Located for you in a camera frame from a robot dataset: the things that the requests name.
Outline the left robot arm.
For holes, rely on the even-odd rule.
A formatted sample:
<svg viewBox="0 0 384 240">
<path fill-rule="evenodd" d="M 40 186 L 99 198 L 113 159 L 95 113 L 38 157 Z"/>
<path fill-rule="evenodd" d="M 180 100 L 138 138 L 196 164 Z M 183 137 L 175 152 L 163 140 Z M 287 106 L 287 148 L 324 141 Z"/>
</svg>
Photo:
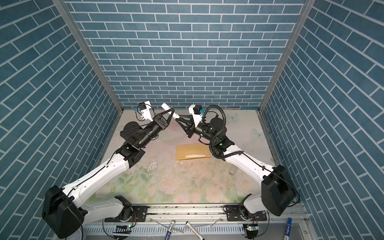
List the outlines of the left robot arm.
<svg viewBox="0 0 384 240">
<path fill-rule="evenodd" d="M 169 126 L 174 113 L 173 108 L 165 110 L 143 126 L 138 122 L 129 122 L 120 132 L 124 144 L 115 150 L 109 160 L 62 188 L 54 185 L 46 191 L 42 218 L 58 238 L 68 238 L 82 225 L 99 219 L 129 219 L 131 203 L 122 196 L 90 209 L 84 204 L 111 179 L 139 162 L 145 154 L 144 148 Z"/>
</svg>

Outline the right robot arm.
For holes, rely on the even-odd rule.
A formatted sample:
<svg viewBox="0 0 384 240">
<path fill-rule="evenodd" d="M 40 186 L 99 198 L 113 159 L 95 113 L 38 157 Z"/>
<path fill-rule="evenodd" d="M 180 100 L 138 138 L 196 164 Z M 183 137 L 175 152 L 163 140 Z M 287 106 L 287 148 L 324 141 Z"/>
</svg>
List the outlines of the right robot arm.
<svg viewBox="0 0 384 240">
<path fill-rule="evenodd" d="M 248 194 L 240 203 L 239 210 L 246 220 L 257 212 L 269 211 L 281 216 L 296 197 L 296 192 L 287 169 L 272 166 L 251 157 L 241 150 L 227 136 L 226 121 L 214 117 L 207 124 L 197 115 L 176 115 L 176 122 L 183 128 L 188 137 L 196 134 L 209 140 L 211 154 L 242 170 L 261 186 L 258 195 Z"/>
</svg>

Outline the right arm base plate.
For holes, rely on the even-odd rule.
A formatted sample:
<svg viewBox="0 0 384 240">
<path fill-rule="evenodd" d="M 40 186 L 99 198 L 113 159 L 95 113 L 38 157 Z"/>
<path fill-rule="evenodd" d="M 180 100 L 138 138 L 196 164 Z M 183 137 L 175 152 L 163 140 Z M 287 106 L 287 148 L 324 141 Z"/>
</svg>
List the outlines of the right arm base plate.
<svg viewBox="0 0 384 240">
<path fill-rule="evenodd" d="M 227 216 L 227 221 L 229 222 L 239 222 L 239 221 L 267 221 L 267 215 L 265 211 L 256 212 L 250 214 L 244 207 L 239 205 L 224 205 L 223 211 Z"/>
</svg>

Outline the yellow envelope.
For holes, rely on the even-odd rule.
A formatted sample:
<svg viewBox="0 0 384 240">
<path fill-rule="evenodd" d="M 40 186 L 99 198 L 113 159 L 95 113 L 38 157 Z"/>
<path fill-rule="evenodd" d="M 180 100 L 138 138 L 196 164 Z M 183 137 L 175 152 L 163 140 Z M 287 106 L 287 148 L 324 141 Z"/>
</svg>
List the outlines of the yellow envelope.
<svg viewBox="0 0 384 240">
<path fill-rule="evenodd" d="M 210 158 L 211 153 L 208 145 L 192 144 L 192 145 L 178 145 L 176 147 L 176 160 L 193 160 Z"/>
</svg>

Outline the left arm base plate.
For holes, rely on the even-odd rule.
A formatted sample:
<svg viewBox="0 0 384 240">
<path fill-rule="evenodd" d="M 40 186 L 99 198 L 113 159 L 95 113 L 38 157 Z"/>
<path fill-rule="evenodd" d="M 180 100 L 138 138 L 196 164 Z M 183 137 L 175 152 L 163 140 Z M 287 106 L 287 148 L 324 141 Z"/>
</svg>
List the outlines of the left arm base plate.
<svg viewBox="0 0 384 240">
<path fill-rule="evenodd" d="M 133 205 L 131 207 L 131 212 L 128 215 L 127 220 L 121 220 L 120 217 L 123 216 L 123 214 L 120 214 L 119 216 L 115 218 L 106 218 L 104 221 L 106 223 L 125 223 L 125 222 L 132 222 L 132 223 L 137 223 L 137 222 L 145 222 L 146 217 L 147 217 L 147 212 L 148 212 L 148 206 L 135 206 Z"/>
</svg>

